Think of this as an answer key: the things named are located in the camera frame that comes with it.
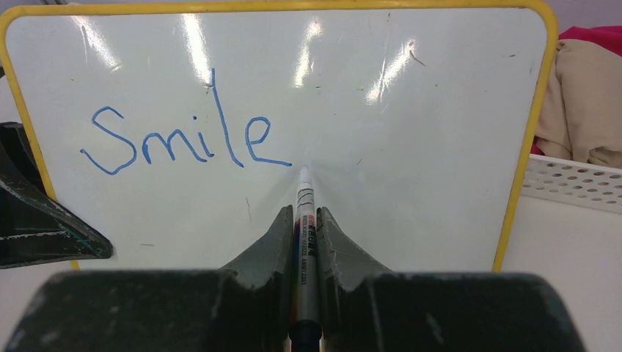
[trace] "white plastic basket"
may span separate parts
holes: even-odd
[[[622,169],[530,155],[521,193],[622,213]]]

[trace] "whiteboard surface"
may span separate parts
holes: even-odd
[[[545,46],[540,16],[516,8],[43,16],[7,31],[56,196],[114,245],[82,268],[224,265],[293,203],[308,164],[316,205],[383,264],[490,270]],[[264,139],[265,120],[249,128],[256,157],[292,166],[253,160],[255,117],[270,123]],[[153,137],[149,164],[145,137],[175,130],[197,157],[177,135],[173,161]],[[110,172],[132,146],[115,175],[81,153]]]

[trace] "red fabric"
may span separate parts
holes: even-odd
[[[622,56],[622,26],[594,28],[571,27],[560,34],[560,40],[578,39],[598,44],[601,47]]]

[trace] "beige cloth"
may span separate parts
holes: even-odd
[[[560,40],[535,135],[544,155],[622,168],[622,56]]]

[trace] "black plastic object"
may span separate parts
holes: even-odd
[[[111,256],[105,237],[44,194],[21,124],[1,124],[0,268]]]
[[[6,351],[286,351],[292,221],[283,208],[220,271],[53,276]],[[538,277],[394,274],[326,208],[318,253],[325,351],[584,351],[560,298]]]

